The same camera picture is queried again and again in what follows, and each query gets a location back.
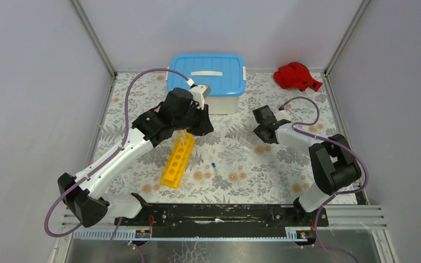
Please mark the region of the white plastic storage bin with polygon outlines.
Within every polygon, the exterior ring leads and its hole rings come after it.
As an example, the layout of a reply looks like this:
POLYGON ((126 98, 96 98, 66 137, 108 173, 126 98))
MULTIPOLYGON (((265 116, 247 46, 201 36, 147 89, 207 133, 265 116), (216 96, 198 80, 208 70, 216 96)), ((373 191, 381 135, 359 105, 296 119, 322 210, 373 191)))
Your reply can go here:
POLYGON ((207 84, 211 88, 205 98, 212 115, 236 113, 241 96, 246 91, 246 67, 233 64, 223 66, 174 66, 173 70, 193 79, 196 84, 207 84))

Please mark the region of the blue plastic bin lid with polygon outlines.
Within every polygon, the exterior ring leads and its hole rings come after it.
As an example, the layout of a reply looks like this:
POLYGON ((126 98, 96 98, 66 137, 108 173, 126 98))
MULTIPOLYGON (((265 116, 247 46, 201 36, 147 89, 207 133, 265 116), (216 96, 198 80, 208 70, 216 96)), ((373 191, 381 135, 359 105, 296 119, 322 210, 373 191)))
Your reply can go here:
POLYGON ((210 86, 210 96, 239 97, 246 90, 246 67, 237 54, 182 54, 172 58, 169 69, 195 84, 210 86))

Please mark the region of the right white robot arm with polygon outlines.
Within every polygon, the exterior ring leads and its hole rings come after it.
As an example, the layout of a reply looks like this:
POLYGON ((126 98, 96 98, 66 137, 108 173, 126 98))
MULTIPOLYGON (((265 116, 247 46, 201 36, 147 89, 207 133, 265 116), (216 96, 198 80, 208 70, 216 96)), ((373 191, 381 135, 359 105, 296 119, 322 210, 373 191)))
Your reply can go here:
POLYGON ((267 105, 253 110, 253 114, 258 124, 254 133, 259 139, 268 144, 292 147, 310 158, 314 183, 293 202, 292 217, 298 225, 311 222, 315 210, 362 176, 344 136, 336 134, 321 139, 307 135, 290 121, 277 119, 267 105))

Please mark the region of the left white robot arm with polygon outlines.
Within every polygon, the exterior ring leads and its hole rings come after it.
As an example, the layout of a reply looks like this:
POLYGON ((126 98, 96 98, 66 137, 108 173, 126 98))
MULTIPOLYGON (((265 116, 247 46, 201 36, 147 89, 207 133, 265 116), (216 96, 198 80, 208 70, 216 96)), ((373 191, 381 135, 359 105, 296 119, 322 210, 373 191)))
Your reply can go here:
POLYGON ((58 178, 62 202, 83 227, 92 227, 106 215, 128 218, 135 225, 147 221, 143 201, 133 195, 107 195, 110 183, 132 162, 148 153, 178 130, 195 136, 213 131, 209 106, 204 100, 209 86, 195 85, 189 90, 174 88, 155 108, 141 114, 127 129, 124 138, 91 166, 76 175, 63 173, 58 178))

